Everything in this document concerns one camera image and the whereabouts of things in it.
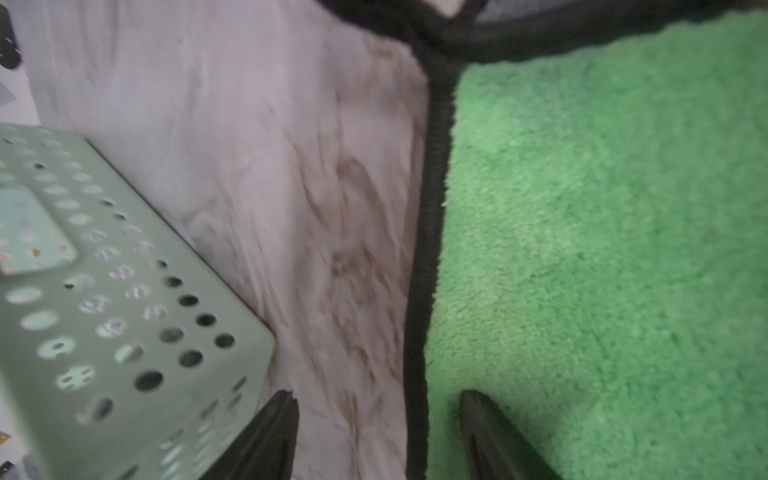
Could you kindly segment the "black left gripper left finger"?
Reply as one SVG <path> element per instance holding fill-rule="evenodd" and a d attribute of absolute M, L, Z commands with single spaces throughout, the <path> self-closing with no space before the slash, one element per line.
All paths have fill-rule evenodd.
<path fill-rule="evenodd" d="M 202 480 L 290 480 L 299 427 L 293 393 L 276 392 Z"/>

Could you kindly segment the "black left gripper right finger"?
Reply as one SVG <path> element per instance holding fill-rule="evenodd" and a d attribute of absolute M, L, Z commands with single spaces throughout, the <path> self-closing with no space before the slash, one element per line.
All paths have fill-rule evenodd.
<path fill-rule="evenodd" d="M 460 425 L 474 480 L 561 480 L 487 395 L 465 390 Z"/>

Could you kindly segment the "green and grey dishcloth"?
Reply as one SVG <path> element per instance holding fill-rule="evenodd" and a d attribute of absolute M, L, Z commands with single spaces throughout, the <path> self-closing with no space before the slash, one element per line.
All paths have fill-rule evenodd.
<path fill-rule="evenodd" d="M 428 78 L 407 477 L 474 390 L 561 479 L 765 478 L 766 3 L 326 8 Z"/>

